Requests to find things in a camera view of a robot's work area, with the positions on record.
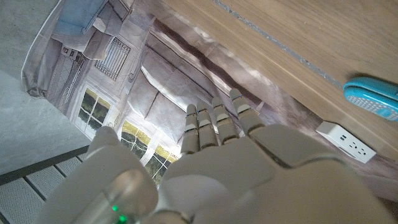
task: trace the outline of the gray floor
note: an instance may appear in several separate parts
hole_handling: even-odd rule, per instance
[[[29,47],[57,0],[0,0],[0,175],[90,141],[47,100],[22,90]]]

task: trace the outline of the green led light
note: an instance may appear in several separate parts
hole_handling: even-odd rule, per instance
[[[124,223],[127,218],[124,215],[119,216],[119,222]]]

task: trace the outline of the power strip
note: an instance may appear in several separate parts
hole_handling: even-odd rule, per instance
[[[367,163],[376,152],[354,137],[338,124],[324,121],[317,128],[317,132],[341,149],[347,156],[357,161]]]

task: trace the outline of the wooden table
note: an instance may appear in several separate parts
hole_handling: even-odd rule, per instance
[[[398,123],[352,105],[341,88],[358,74],[398,83],[397,1],[165,2],[322,119],[398,159]]]

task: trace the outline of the window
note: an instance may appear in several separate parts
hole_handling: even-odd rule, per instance
[[[158,145],[156,147],[154,155],[145,165],[146,170],[152,179],[155,181],[156,185],[160,184],[168,166],[178,159],[177,156],[166,151],[162,146]]]
[[[141,159],[147,151],[150,137],[125,121],[122,126],[121,142]]]
[[[96,130],[102,127],[110,107],[108,102],[87,88],[75,122],[76,126],[93,139]]]
[[[105,60],[98,60],[95,67],[116,81],[129,52],[129,46],[114,38]]]
[[[178,159],[160,145],[155,150],[148,149],[151,138],[127,121],[122,125],[121,142],[141,160],[142,165],[157,185],[160,184],[168,166]]]

